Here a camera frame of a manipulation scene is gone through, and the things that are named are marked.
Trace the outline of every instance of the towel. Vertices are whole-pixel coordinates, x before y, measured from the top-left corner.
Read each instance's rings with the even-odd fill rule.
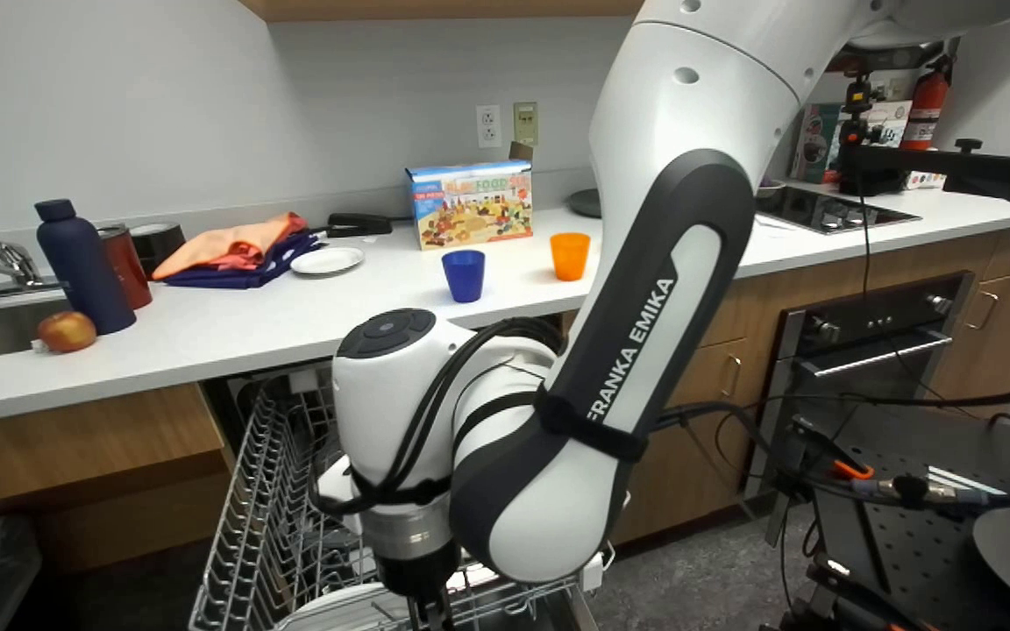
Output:
[[[300,216],[281,216],[260,224],[216,228],[172,252],[155,281],[174,288],[262,288],[291,269],[291,260],[317,249]]]

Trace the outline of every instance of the backsplash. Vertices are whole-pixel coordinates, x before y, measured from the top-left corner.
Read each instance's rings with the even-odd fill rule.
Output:
[[[404,216],[404,169],[476,150],[472,108],[541,106],[537,200],[590,187],[624,17],[262,24],[237,0],[0,0],[0,232],[296,206]]]

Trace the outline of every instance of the dish rack tines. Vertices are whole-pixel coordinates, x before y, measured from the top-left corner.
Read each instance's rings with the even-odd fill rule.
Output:
[[[189,627],[267,631],[317,594],[370,580],[354,571],[356,537],[308,501],[338,448],[329,364],[305,371],[308,392],[291,392],[286,377],[260,384]]]

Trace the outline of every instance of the plate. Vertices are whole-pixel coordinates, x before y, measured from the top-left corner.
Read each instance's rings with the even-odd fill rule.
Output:
[[[345,269],[354,269],[360,262],[364,262],[360,249],[314,249],[314,252],[305,252],[305,256],[291,260],[291,274],[296,274],[296,276],[334,276],[334,274],[345,274]]]

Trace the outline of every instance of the blue bottle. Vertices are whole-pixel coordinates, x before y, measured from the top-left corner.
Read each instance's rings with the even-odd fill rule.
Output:
[[[132,308],[119,293],[119,276],[95,224],[77,219],[68,200],[40,200],[37,219],[37,241],[68,306],[82,314],[98,335],[132,325]]]

